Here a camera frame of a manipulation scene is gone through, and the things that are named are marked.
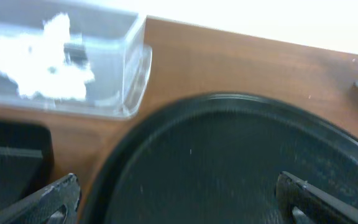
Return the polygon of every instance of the white substance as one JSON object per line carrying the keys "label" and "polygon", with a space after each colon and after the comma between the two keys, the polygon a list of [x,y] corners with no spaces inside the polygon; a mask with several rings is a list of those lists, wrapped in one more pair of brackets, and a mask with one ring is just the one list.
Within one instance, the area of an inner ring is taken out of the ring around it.
{"label": "white substance", "polygon": [[41,94],[58,100],[85,100],[85,83],[94,81],[90,66],[65,62],[70,19],[56,15],[44,24],[43,35],[0,36],[0,75],[18,85],[21,97]]}

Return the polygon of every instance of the wooden countertop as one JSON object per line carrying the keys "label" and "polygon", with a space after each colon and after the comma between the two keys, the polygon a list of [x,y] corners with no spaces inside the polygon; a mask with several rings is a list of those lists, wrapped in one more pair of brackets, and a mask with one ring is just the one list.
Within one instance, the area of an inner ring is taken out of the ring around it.
{"label": "wooden countertop", "polygon": [[106,157],[133,125],[167,103],[212,91],[286,101],[358,137],[358,55],[148,19],[152,70],[139,114],[106,121],[0,107],[0,118],[46,124],[53,139],[51,181],[75,173],[87,192]]}

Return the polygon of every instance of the black pan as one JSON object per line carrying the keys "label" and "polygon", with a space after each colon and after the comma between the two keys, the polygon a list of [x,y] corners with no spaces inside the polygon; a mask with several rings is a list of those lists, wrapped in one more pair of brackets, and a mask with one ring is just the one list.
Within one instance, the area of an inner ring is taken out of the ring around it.
{"label": "black pan", "polygon": [[354,136],[259,96],[181,100],[115,148],[80,223],[283,223],[274,196],[281,171],[358,209]]}

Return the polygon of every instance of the clear plastic container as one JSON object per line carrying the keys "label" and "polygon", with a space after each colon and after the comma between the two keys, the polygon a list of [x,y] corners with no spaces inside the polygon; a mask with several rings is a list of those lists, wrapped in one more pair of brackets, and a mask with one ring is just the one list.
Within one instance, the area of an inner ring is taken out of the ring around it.
{"label": "clear plastic container", "polygon": [[[152,49],[143,44],[145,16],[77,2],[1,0],[0,36],[40,36],[45,21],[61,13],[70,18],[70,41],[64,45],[66,59],[86,60],[94,75],[92,82],[85,83],[85,98],[49,97],[38,92],[32,97],[22,96],[20,83],[0,74],[0,104],[108,118],[134,115],[152,61]],[[45,85],[70,93],[74,83]]]}

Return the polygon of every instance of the white wall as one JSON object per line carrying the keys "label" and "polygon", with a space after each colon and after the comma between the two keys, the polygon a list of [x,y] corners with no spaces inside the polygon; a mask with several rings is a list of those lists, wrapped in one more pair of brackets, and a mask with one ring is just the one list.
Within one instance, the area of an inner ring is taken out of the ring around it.
{"label": "white wall", "polygon": [[150,16],[358,54],[358,0],[97,0]]}

